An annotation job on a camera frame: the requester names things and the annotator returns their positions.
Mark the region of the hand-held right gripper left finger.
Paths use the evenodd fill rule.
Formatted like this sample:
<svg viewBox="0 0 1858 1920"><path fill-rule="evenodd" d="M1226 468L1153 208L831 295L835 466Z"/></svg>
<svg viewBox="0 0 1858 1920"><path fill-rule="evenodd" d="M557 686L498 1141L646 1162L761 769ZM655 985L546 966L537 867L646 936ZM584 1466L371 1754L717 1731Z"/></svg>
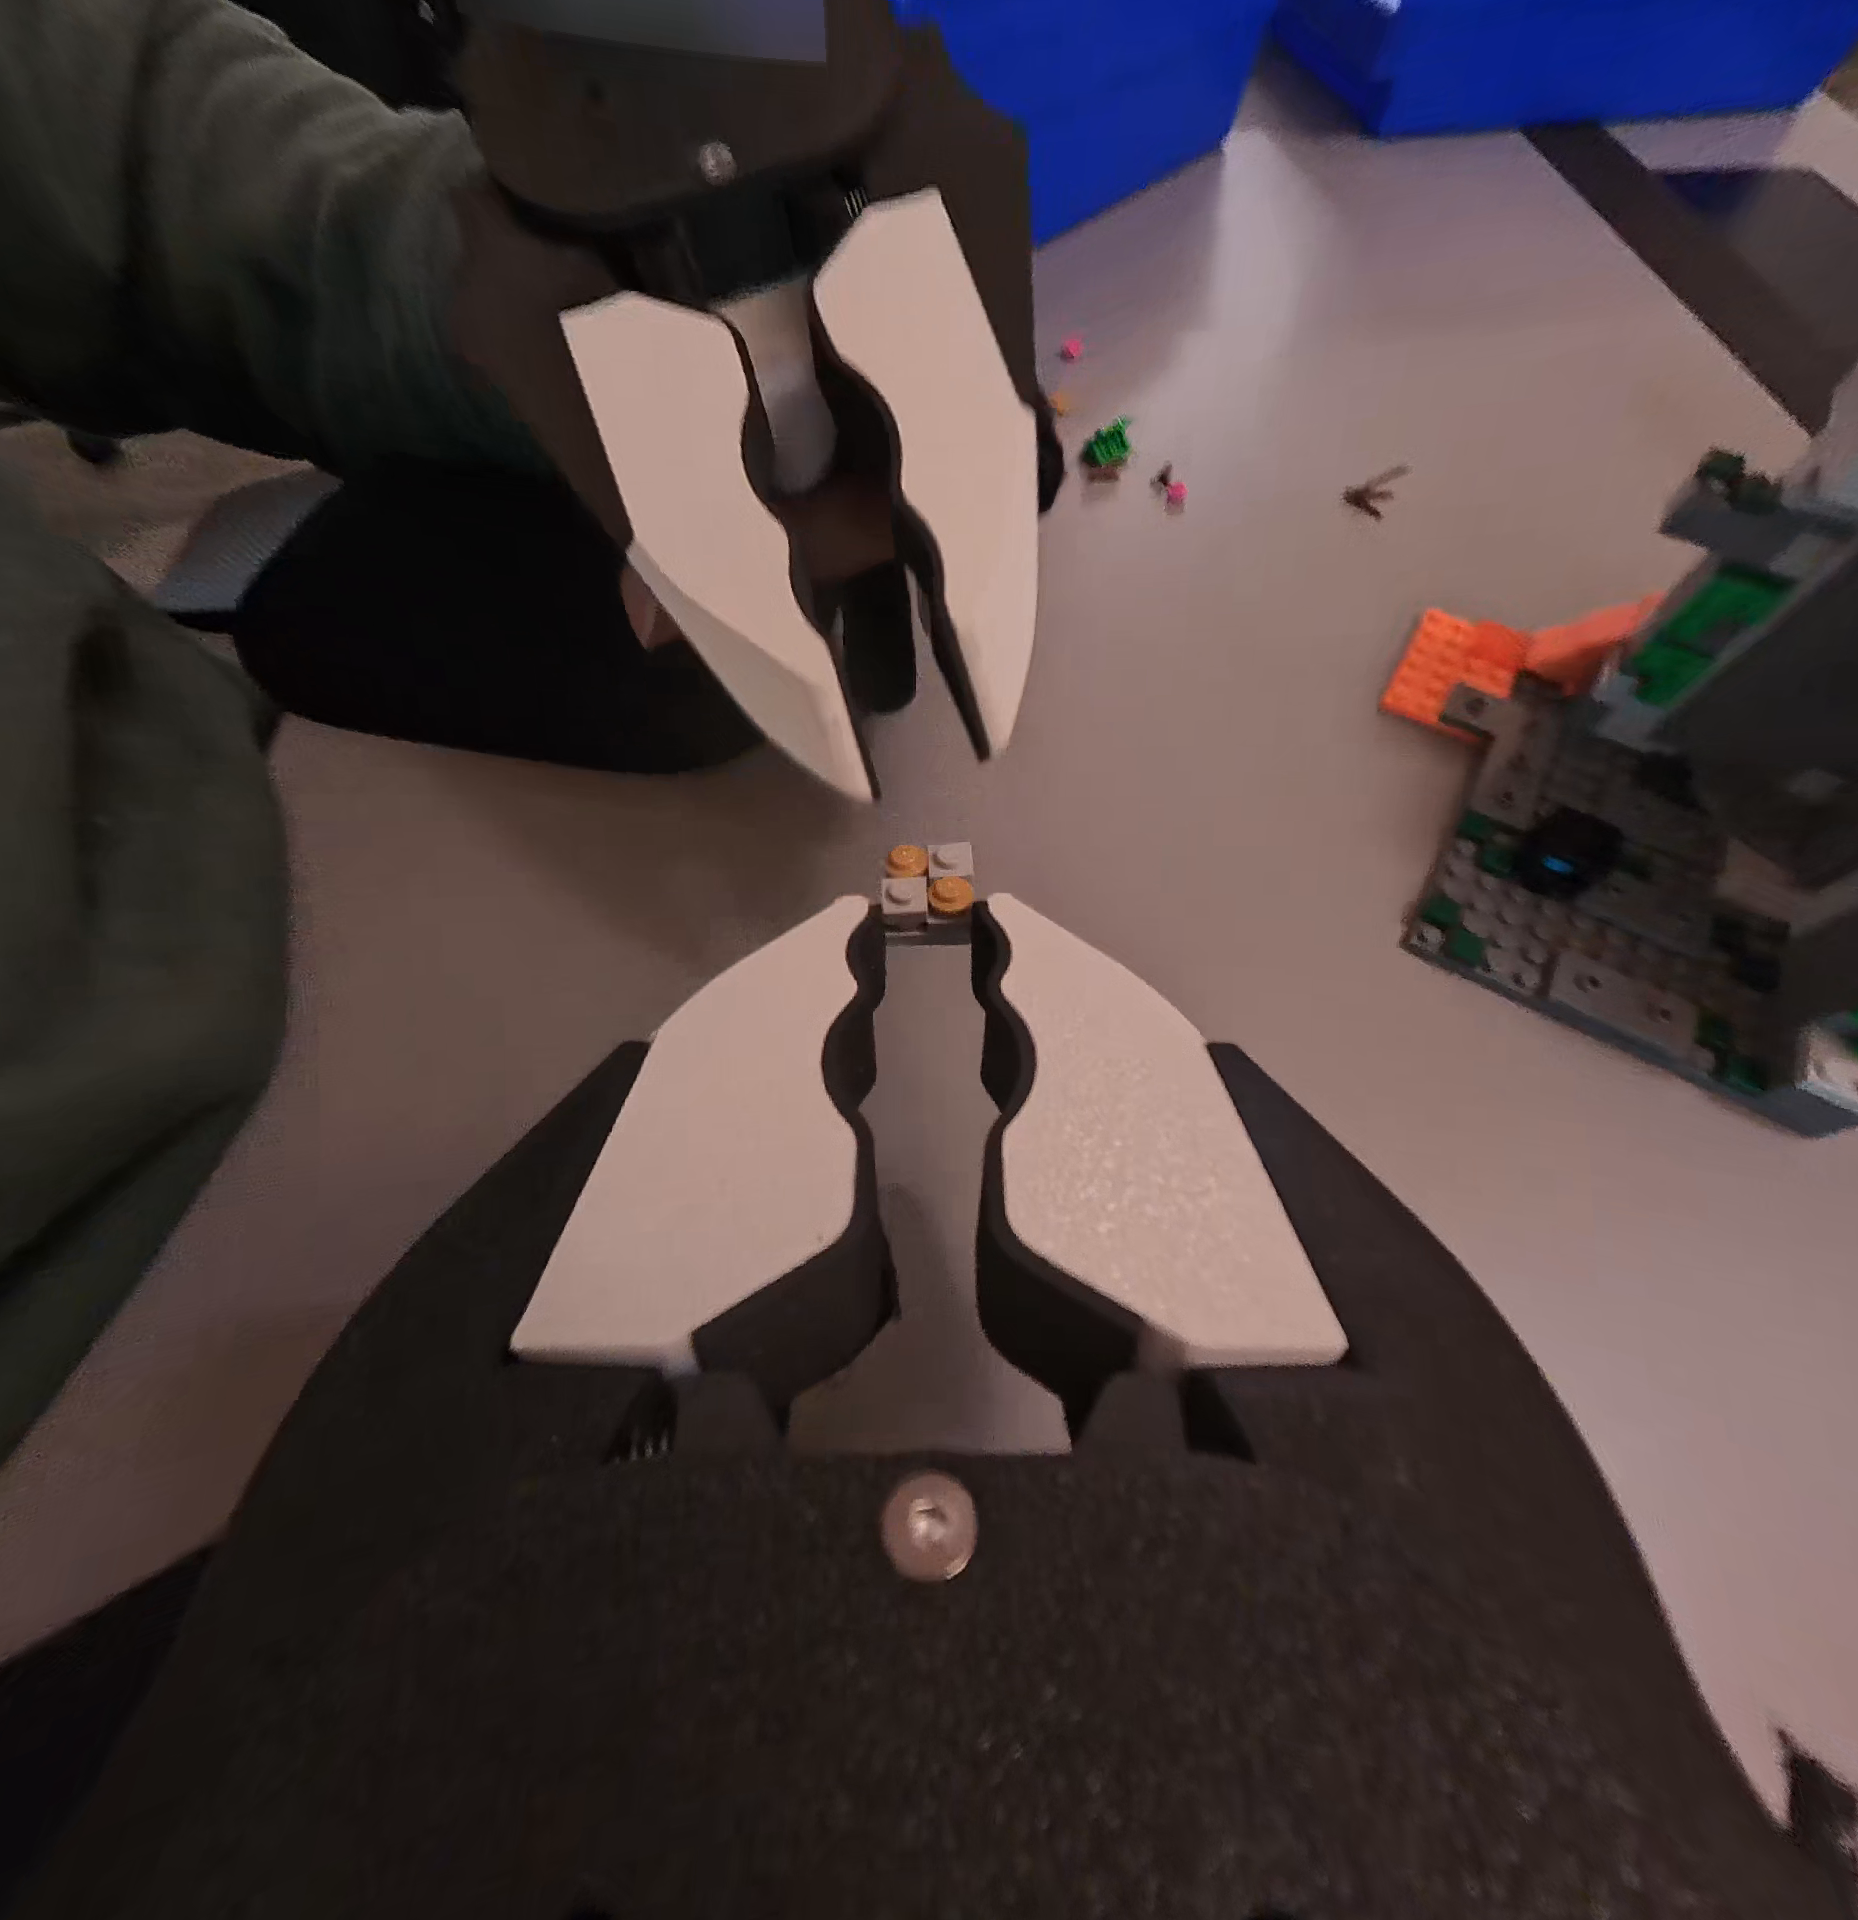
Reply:
<svg viewBox="0 0 1858 1920"><path fill-rule="evenodd" d="M748 1378L785 1418L893 1312L863 1103L885 936L839 899L651 1038L510 1331L525 1362Z"/></svg>

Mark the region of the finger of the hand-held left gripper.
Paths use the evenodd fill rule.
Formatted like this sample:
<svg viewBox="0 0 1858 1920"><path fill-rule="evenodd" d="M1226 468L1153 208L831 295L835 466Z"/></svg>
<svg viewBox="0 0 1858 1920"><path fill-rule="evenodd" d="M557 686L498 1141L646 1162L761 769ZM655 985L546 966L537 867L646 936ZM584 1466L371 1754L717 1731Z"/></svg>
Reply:
<svg viewBox="0 0 1858 1920"><path fill-rule="evenodd" d="M792 538L750 472L750 432L766 420L736 332L640 291L571 307L559 329L633 570L771 748L844 801L876 801Z"/></svg>
<svg viewBox="0 0 1858 1920"><path fill-rule="evenodd" d="M828 371L872 405L895 543L971 750L1009 748L1038 639L1038 413L939 189L864 204L815 269Z"/></svg>

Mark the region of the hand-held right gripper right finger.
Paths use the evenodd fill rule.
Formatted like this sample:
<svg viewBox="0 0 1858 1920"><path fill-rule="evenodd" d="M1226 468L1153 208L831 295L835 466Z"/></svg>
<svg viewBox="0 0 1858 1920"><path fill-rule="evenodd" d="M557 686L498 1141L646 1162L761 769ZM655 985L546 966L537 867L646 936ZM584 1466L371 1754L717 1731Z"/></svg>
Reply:
<svg viewBox="0 0 1858 1920"><path fill-rule="evenodd" d="M1110 1380L1324 1370L1346 1331L1196 1027L1029 902L977 906L977 1309L1081 1432Z"/></svg>

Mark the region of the small grey tan brick assembly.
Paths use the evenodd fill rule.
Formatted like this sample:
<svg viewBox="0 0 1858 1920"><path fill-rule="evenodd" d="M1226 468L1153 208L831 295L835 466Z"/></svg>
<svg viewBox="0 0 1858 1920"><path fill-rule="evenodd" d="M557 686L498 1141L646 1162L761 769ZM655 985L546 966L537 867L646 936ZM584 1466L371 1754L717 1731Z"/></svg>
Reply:
<svg viewBox="0 0 1858 1920"><path fill-rule="evenodd" d="M897 843L882 853L876 906L891 944L965 947L976 902L968 840Z"/></svg>

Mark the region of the person's left forearm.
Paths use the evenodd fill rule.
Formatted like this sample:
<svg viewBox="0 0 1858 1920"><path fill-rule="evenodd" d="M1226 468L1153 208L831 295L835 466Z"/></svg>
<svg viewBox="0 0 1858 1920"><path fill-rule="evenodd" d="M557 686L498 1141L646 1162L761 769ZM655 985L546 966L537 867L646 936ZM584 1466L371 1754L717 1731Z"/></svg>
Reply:
<svg viewBox="0 0 1858 1920"><path fill-rule="evenodd" d="M0 401L330 472L549 474L451 346L485 185L238 4L0 2Z"/></svg>

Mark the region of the grey mesh office chair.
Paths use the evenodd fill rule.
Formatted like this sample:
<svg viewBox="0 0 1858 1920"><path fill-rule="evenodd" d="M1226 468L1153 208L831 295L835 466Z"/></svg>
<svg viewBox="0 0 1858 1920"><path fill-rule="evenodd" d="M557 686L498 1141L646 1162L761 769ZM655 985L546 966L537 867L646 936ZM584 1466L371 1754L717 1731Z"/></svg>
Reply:
<svg viewBox="0 0 1858 1920"><path fill-rule="evenodd" d="M199 518L147 599L174 620L220 632L291 535L339 491L319 468L293 468L223 493Z"/></svg>

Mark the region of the toy brick castle model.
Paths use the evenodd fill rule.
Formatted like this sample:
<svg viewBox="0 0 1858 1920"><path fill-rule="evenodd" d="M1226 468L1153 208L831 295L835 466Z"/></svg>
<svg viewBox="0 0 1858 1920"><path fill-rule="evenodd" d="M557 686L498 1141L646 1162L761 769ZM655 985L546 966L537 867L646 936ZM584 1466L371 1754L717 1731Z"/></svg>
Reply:
<svg viewBox="0 0 1858 1920"><path fill-rule="evenodd" d="M1428 608L1377 702L1471 780L1401 947L1805 1139L1858 1128L1858 361L1779 476L1712 448L1666 592Z"/></svg>

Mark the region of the person's green sweatshirt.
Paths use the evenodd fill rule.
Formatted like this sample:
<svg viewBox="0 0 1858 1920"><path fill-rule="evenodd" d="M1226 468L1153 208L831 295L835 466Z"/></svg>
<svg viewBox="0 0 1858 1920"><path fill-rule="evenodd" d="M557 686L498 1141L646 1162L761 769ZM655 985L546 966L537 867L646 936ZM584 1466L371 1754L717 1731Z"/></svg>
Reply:
<svg viewBox="0 0 1858 1920"><path fill-rule="evenodd" d="M0 1472L276 1066L268 734L243 673L0 460Z"/></svg>

